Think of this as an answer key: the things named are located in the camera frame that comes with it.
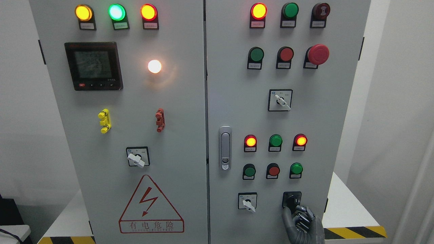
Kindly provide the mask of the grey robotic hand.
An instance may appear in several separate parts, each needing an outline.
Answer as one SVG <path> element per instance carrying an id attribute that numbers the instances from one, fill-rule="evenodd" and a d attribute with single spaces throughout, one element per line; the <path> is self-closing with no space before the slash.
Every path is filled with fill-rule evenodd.
<path id="1" fill-rule="evenodd" d="M 283 208 L 282 219 L 290 244 L 324 244 L 321 219 L 305 206 L 296 206 L 292 213 Z"/>

